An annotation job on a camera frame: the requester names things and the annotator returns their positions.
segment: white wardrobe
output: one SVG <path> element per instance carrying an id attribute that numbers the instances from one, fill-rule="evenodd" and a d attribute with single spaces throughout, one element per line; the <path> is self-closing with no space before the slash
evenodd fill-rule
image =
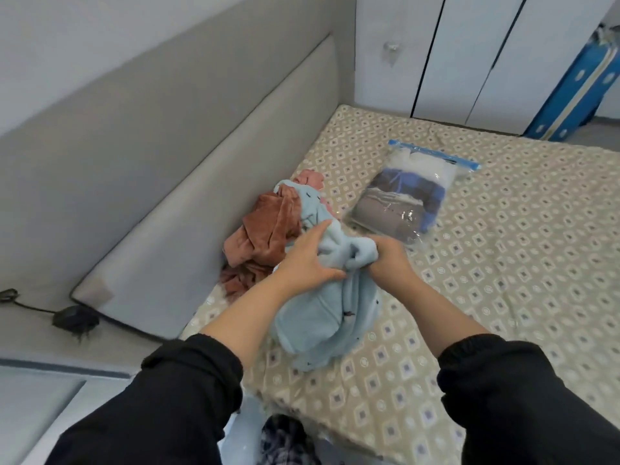
<path id="1" fill-rule="evenodd" d="M 358 0 L 362 107 L 522 134 L 615 0 Z"/>

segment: patterned mattress cover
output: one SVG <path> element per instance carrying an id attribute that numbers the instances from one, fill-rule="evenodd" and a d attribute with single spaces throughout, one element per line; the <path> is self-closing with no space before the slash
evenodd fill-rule
<path id="1" fill-rule="evenodd" d="M 297 172 L 322 172 L 328 202 L 346 211 L 391 138 L 483 165 L 454 183 L 426 244 L 408 252 L 416 273 L 491 332 L 541 345 L 567 386 L 620 427 L 620 154 L 342 105 Z M 385 460 L 460 463 L 465 431 L 441 405 L 437 361 L 413 318 L 382 295 L 351 354 L 299 373 L 267 340 L 244 387 Z M 216 287 L 182 337 L 225 308 Z"/>

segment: black sleeve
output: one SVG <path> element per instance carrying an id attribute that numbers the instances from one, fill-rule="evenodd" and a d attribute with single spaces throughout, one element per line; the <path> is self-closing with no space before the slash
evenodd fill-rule
<path id="1" fill-rule="evenodd" d="M 443 405 L 467 430 L 464 464 L 620 463 L 620 431 L 564 386 L 537 345 L 477 335 L 438 360 Z"/>
<path id="2" fill-rule="evenodd" d="M 242 376 L 239 359 L 213 338 L 169 341 L 125 391 L 60 436 L 47 464 L 219 464 Z"/>

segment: blue suitcase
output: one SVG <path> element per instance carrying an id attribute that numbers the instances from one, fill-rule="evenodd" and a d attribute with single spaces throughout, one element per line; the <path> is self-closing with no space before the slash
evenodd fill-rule
<path id="1" fill-rule="evenodd" d="M 552 142 L 566 140 L 594 113 L 618 72 L 616 38 L 599 28 L 523 135 Z"/>

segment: blue fleece garment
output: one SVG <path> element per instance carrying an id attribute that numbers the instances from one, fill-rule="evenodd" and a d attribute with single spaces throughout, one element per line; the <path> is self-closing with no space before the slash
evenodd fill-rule
<path id="1" fill-rule="evenodd" d="M 280 184 L 299 193 L 304 226 L 332 220 L 319 243 L 319 261 L 347 273 L 343 281 L 328 282 L 289 300 L 270 328 L 285 351 L 298 355 L 293 367 L 309 371 L 351 351 L 375 322 L 379 311 L 377 286 L 362 268 L 376 261 L 378 253 L 370 238 L 344 234 L 340 222 L 319 202 L 321 196 L 314 188 L 285 180 L 275 191 Z"/>

